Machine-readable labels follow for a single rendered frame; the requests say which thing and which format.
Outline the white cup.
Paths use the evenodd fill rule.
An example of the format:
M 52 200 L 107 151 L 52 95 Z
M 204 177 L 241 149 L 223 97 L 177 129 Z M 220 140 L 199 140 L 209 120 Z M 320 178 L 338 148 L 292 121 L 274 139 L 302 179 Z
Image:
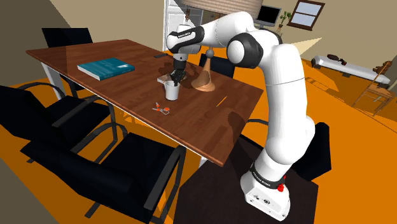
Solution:
M 175 101 L 178 99 L 180 83 L 175 84 L 174 81 L 165 81 L 165 98 L 170 101 Z

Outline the tan table lamp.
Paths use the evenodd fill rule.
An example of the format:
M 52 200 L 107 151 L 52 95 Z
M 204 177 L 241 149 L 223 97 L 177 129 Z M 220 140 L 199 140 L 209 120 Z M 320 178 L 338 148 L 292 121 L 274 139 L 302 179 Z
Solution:
M 223 16 L 204 24 L 204 38 L 199 43 L 208 46 L 207 61 L 198 78 L 192 81 L 192 87 L 203 92 L 215 89 L 211 81 L 211 58 L 213 48 L 225 48 L 230 39 L 242 33 L 254 30 L 253 20 L 258 16 L 263 0 L 181 0 L 182 4 L 194 8 L 220 13 Z

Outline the white door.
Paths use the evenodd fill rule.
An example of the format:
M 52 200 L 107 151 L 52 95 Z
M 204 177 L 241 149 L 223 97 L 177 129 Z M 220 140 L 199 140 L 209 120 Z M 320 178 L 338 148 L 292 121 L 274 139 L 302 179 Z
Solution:
M 186 24 L 186 9 L 181 0 L 164 0 L 163 51 L 167 50 L 166 39 L 169 33 L 176 31 L 178 25 Z

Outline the brown wooden table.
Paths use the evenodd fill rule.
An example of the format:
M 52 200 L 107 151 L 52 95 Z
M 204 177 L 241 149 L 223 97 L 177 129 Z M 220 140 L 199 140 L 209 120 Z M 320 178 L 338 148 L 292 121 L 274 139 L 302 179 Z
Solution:
M 201 92 L 191 82 L 202 68 L 187 63 L 188 77 L 180 86 L 178 99 L 168 101 L 157 79 L 173 70 L 173 58 L 154 58 L 158 50 L 128 39 L 29 50 L 27 54 L 219 166 L 226 162 L 263 93 L 260 88 L 215 72 L 211 74 L 215 90 Z M 112 57 L 133 65 L 135 70 L 98 81 L 77 68 Z M 169 108 L 169 114 L 153 110 L 156 102 L 161 108 Z

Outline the teal book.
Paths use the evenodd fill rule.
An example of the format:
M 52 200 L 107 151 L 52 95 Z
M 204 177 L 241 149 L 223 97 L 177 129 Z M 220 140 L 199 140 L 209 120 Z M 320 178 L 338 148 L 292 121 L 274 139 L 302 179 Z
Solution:
M 102 81 L 135 70 L 135 67 L 117 58 L 109 58 L 77 65 L 85 74 Z

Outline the black monitor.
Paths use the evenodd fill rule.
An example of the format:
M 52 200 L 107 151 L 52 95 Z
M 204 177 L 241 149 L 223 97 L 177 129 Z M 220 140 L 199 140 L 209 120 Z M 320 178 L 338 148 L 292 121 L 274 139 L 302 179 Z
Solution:
M 254 23 L 259 26 L 274 27 L 277 19 L 279 18 L 280 12 L 280 8 L 262 5 L 257 18 L 254 19 Z

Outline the potted green plant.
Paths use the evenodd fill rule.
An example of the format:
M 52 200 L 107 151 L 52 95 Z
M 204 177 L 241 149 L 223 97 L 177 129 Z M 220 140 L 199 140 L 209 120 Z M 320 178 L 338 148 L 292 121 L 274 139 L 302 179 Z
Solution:
M 290 20 L 291 19 L 291 13 L 285 11 L 283 15 L 280 16 L 281 19 L 281 23 L 279 24 L 278 28 L 277 28 L 277 32 L 281 31 L 281 28 L 283 27 L 283 23 L 286 19 Z

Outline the dark robot stand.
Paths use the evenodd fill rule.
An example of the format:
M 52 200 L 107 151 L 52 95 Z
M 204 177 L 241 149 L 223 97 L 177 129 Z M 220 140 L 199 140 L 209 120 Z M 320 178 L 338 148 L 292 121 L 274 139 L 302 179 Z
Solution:
M 277 221 L 248 204 L 240 187 L 262 146 L 241 135 L 223 167 L 205 162 L 180 187 L 173 224 L 314 224 L 318 185 L 286 174 L 291 208 Z

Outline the brown-framed window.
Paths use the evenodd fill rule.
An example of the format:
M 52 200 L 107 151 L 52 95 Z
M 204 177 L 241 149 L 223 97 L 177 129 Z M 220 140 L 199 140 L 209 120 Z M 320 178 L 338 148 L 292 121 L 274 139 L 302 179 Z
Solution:
M 298 0 L 287 25 L 311 31 L 324 6 L 325 4 L 320 2 Z

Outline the white bench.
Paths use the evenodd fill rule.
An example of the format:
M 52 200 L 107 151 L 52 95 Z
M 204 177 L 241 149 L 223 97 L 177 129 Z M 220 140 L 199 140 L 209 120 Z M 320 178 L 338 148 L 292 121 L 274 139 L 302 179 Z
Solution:
M 341 73 L 350 74 L 354 76 L 359 76 L 361 78 L 365 78 L 368 80 L 374 80 L 377 76 L 377 73 L 372 71 L 371 69 L 356 66 L 354 64 L 347 63 L 343 65 L 340 61 L 331 60 L 328 57 L 323 57 L 316 55 L 312 60 L 312 66 L 316 67 L 326 67 L 329 69 L 333 69 L 336 71 L 340 71 Z

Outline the wooden chair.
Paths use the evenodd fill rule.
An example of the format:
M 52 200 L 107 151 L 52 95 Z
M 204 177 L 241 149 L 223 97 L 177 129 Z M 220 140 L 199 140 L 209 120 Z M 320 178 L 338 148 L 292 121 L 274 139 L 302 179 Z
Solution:
M 384 100 L 380 101 L 380 105 L 375 109 L 374 116 L 383 109 L 391 100 L 396 97 L 396 94 L 386 88 L 381 87 L 380 85 L 375 84 L 375 80 L 381 75 L 385 74 L 386 71 L 391 67 L 393 63 L 389 60 L 383 63 L 382 66 L 377 66 L 373 68 L 373 71 L 377 73 L 376 77 L 372 80 L 372 82 L 365 88 L 365 90 L 361 93 L 361 95 L 354 101 L 352 107 L 364 96 L 368 96 L 375 101 L 379 101 L 378 98 L 373 97 L 372 94 L 377 95 L 378 97 L 382 97 Z

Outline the orange-handled scissors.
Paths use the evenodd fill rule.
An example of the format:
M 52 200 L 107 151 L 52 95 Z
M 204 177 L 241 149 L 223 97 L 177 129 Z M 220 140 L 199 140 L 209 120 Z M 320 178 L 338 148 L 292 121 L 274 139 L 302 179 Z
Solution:
M 153 108 L 153 110 L 159 111 L 159 112 L 163 113 L 164 115 L 168 115 L 169 114 L 169 112 L 170 112 L 169 108 L 167 108 L 167 107 L 161 108 L 159 103 L 157 103 L 157 102 L 155 104 L 156 104 L 156 107 Z

